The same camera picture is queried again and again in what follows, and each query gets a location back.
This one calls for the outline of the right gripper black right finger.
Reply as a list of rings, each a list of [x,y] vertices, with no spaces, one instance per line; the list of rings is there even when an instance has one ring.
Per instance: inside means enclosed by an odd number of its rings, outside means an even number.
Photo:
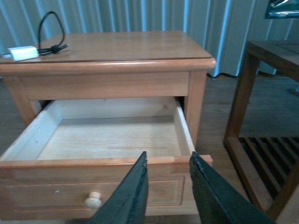
[[[192,191],[203,224],[274,224],[247,201],[199,154],[189,161]]]

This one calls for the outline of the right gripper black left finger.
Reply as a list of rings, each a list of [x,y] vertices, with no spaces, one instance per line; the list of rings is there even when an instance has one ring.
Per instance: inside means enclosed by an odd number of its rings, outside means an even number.
[[[142,152],[90,224],[143,224],[149,192],[147,152]]]

